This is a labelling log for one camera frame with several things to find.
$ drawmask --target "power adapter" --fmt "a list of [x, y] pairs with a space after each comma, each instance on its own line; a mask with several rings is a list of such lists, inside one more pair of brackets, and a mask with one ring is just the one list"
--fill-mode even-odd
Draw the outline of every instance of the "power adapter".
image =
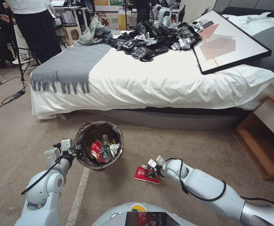
[[24, 90], [20, 90], [19, 92], [17, 92], [15, 95], [13, 95], [11, 97], [11, 101], [18, 99], [20, 96], [24, 95], [25, 91]]

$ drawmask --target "pile of black plastic bags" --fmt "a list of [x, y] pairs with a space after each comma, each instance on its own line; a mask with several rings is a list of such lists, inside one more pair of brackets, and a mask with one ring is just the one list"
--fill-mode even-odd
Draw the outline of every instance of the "pile of black plastic bags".
[[187, 50], [201, 39], [194, 30], [201, 29], [201, 25], [182, 23], [177, 28], [167, 28], [162, 23], [142, 21], [136, 25], [134, 31], [123, 33], [117, 39], [111, 38], [108, 44], [117, 51], [124, 51], [135, 59], [143, 62], [153, 60], [153, 57], [173, 50]]

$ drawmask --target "plastic bottle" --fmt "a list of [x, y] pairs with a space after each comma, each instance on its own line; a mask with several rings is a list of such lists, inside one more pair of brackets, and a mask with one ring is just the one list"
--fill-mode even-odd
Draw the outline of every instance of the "plastic bottle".
[[108, 136], [104, 134], [102, 136], [102, 147], [101, 147], [101, 162], [107, 163], [111, 161], [111, 150], [110, 146], [108, 145]]

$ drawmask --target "picture frame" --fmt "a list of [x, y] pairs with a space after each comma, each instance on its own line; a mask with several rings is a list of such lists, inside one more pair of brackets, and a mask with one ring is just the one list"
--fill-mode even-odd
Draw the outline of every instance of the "picture frame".
[[202, 40], [193, 45], [202, 74], [210, 74], [271, 55], [271, 50], [214, 10], [201, 21]]

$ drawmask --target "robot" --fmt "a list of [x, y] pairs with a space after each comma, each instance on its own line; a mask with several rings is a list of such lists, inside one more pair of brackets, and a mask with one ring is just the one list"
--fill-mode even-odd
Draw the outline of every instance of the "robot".
[[158, 3], [154, 6], [153, 20], [162, 23], [167, 28], [172, 27], [171, 17], [172, 10], [178, 9], [180, 3], [175, 0], [158, 0]]
[[[58, 200], [66, 182], [66, 175], [80, 146], [73, 147], [67, 139], [44, 152], [48, 170], [36, 174], [26, 186], [21, 217], [15, 226], [58, 226]], [[232, 218], [245, 226], [274, 225], [274, 206], [246, 202], [225, 182], [186, 165], [181, 159], [164, 160], [158, 156], [148, 162], [151, 176], [162, 176], [181, 184], [185, 193], [200, 199], [225, 218]], [[145, 203], [125, 203], [103, 213], [92, 226], [135, 225], [194, 226], [166, 209]]]

